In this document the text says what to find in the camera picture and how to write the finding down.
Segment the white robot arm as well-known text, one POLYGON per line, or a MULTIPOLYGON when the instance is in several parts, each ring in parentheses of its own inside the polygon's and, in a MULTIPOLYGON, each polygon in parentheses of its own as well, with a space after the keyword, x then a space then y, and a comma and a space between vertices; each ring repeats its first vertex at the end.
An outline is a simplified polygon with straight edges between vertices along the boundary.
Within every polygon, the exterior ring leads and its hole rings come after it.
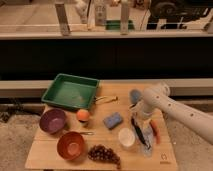
POLYGON ((158 83, 142 91, 136 90, 132 97, 136 103, 141 102, 139 111, 142 114, 158 108, 213 145, 213 116, 177 102, 169 95, 169 86, 158 83))

